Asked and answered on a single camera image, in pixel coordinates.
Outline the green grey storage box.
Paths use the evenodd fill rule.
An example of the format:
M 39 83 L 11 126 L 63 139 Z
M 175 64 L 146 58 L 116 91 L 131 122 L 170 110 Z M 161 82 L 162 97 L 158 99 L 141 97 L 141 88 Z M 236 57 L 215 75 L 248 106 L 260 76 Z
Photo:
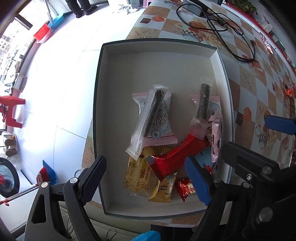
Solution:
M 106 171 L 99 185 L 105 214 L 135 220 L 165 219 L 206 209 L 196 194 L 182 201 L 173 194 L 170 203 L 151 202 L 124 186 L 132 133 L 139 106 L 132 96 L 154 85 L 166 86 L 171 104 L 163 105 L 149 133 L 153 141 L 171 129 L 184 140 L 194 116 L 192 94 L 210 79 L 212 95 L 220 98 L 224 137 L 234 139 L 234 113 L 226 69 L 216 47 L 176 39 L 123 40 L 102 45 L 93 104 L 93 138 L 96 156 L 106 157 Z

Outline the small red snack packet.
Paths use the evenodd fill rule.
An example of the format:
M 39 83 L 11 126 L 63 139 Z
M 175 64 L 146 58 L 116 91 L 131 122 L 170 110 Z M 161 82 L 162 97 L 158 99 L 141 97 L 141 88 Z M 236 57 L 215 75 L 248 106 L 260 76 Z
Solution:
M 182 178 L 175 181 L 175 190 L 183 202 L 193 193 L 196 193 L 194 186 L 189 178 Z

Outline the light blue snack packet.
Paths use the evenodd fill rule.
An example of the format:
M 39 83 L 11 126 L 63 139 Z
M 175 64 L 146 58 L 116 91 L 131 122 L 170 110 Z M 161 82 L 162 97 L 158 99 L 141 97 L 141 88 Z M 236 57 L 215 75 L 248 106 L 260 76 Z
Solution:
M 212 160 L 211 160 L 211 148 L 207 147 L 203 149 L 199 154 L 195 156 L 195 159 L 202 168 L 212 170 Z

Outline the yellow snack packet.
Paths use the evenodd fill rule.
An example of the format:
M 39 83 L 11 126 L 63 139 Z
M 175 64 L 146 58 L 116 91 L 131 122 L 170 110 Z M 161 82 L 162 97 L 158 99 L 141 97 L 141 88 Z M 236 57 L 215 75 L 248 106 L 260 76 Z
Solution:
M 152 194 L 148 201 L 159 203 L 170 203 L 173 187 L 177 178 L 177 172 L 168 175 L 162 181 L 158 181 L 158 184 L 152 191 Z

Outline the yellow clear cracker packet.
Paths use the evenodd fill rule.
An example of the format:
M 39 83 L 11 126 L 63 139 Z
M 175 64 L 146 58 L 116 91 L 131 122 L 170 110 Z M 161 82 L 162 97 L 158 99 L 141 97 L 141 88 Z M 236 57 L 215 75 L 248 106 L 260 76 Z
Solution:
M 131 194 L 147 197 L 149 194 L 151 180 L 154 172 L 151 169 L 147 158 L 152 155 L 162 155 L 171 148 L 166 146 L 144 147 L 137 160 L 132 157 L 128 160 L 125 180 L 123 185 Z

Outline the white pink cranberry packet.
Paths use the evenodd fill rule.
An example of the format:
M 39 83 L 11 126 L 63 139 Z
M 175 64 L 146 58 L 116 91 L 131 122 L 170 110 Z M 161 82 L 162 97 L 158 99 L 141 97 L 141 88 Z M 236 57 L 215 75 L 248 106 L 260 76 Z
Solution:
M 171 93 L 167 91 L 154 122 L 148 130 L 146 141 L 148 146 L 172 145 L 178 143 L 178 139 L 171 130 L 169 122 L 170 104 Z

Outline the red foil candy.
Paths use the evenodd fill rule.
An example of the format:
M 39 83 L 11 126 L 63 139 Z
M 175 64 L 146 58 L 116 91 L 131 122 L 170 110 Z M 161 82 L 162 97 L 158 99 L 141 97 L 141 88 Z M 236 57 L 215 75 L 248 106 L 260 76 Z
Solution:
M 293 89 L 287 88 L 285 94 L 286 94 L 286 96 L 293 98 Z

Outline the red plastic stool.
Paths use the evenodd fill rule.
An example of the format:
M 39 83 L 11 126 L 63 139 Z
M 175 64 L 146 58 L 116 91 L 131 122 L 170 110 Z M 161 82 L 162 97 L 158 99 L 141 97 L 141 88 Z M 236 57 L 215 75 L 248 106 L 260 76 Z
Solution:
M 1 96 L 1 114 L 3 116 L 3 122 L 6 126 L 15 128 L 22 128 L 22 124 L 17 122 L 13 118 L 14 107 L 16 105 L 25 104 L 26 100 L 14 96 Z

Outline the pink snack packet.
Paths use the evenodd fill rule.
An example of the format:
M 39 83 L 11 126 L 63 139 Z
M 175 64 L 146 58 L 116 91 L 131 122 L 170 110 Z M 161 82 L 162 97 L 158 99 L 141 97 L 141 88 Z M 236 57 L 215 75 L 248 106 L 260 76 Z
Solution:
M 224 122 L 222 113 L 218 109 L 215 110 L 209 121 L 211 122 L 211 165 L 212 170 L 214 170 L 218 164 L 223 144 Z

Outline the clear seaweed roll packet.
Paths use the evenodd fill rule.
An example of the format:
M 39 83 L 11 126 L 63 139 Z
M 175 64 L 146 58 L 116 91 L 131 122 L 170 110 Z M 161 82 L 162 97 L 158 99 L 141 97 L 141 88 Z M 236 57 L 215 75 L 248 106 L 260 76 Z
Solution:
M 144 106 L 131 137 L 130 145 L 126 149 L 126 152 L 135 161 L 139 158 L 142 152 L 144 140 L 149 133 L 149 129 L 154 122 L 154 119 L 168 89 L 168 87 L 163 85 L 154 85 L 153 88 L 147 93 Z
M 189 124 L 189 134 L 203 140 L 208 125 L 207 115 L 213 81 L 206 77 L 200 77 L 200 81 L 195 113 Z

